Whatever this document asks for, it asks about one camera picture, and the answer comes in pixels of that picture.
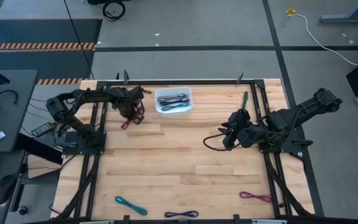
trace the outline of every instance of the wooden tabletop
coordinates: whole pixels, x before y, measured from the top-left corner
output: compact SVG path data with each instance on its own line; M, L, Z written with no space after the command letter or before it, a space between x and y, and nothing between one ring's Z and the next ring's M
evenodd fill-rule
M81 88L95 89L96 82L82 81ZM265 79L265 85L270 109L286 108L280 80ZM161 118L155 110L154 91L176 87L174 85L143 86L152 92L143 100L145 119L140 125L130 124L125 131L120 129L125 119L118 111L108 109L106 151L99 164L92 220L122 220L124 215L130 215L131 219L156 220L164 219L167 211L188 210L199 211L201 219L229 219L233 214L241 218L274 217L271 203L239 197L240 191L257 195L270 193L264 159L257 145L248 149L238 147L231 152L216 152L203 145L203 139L219 134L220 124L241 107L244 91L249 93L246 108L255 121L250 86L188 86L194 107L186 116ZM257 93L262 106L260 91ZM92 104L83 105L76 116L89 123L91 112ZM211 139L209 144L222 148L222 139ZM303 164L288 154L281 157L288 188L309 212L314 212ZM83 156L76 156L61 171L55 210L62 211L77 191L82 162ZM117 195L147 209L148 215L139 215L116 203ZM280 190L278 197L282 203ZM87 199L86 192L82 215Z

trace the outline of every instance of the plastic bin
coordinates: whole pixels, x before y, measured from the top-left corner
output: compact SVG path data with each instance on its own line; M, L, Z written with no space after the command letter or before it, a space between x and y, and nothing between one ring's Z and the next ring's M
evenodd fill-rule
M168 111L162 111L162 106L159 105L157 98L160 96L174 96L182 93L186 93L189 98L189 106L186 107L177 107L174 109L170 109ZM191 109L193 109L193 99L191 98L191 90L187 86L176 87L176 88L167 88L155 91L155 110L159 113L160 116L168 117L168 116L180 116L190 114Z

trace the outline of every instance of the yellow object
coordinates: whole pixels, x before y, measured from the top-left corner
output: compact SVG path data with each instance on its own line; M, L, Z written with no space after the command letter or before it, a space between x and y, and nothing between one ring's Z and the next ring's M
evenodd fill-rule
M294 10L292 7L290 7L287 11L285 11L285 13L286 13L287 15L295 14L295 13L296 13L296 10Z

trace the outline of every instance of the gray floor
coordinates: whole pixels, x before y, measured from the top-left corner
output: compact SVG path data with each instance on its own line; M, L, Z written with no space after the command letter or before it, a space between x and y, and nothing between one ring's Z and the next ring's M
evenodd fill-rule
M73 17L101 17L97 6L80 0L67 0ZM305 15L310 30L324 45L358 45L358 24L320 24L322 14L351 12L358 0L268 0L281 46L316 45L307 35L305 22L288 18L285 10L294 7ZM103 21L98 47L153 47L197 45L272 46L262 1L259 0L132 0L125 2L126 15L119 21ZM68 17L62 0L5 0L0 18ZM358 62L358 51L341 52ZM317 116L303 127L327 217L358 218L358 106L354 103L346 75L354 69L330 52L283 52L297 103L325 87L343 99L334 114ZM273 51L173 51L96 52L93 60L96 78L115 78L126 69L133 78L282 78ZM78 85L37 86L33 97L47 99L72 91ZM29 108L30 112L50 116ZM26 116L27 130L44 123ZM23 198L31 214L10 214L7 223L46 220L45 212L55 189L46 186L44 195Z

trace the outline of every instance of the black floor mat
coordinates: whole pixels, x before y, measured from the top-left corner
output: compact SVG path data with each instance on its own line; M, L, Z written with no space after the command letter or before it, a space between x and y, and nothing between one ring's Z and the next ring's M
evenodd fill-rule
M94 52L86 56L93 61ZM0 70L38 70L39 79L89 78L90 70L80 50L0 53Z
M74 19L81 42L98 41L100 19ZM78 42L69 19L0 20L0 43Z
M101 19L74 19L92 65ZM38 84L73 84L90 68L69 19L0 20L0 70L38 70Z

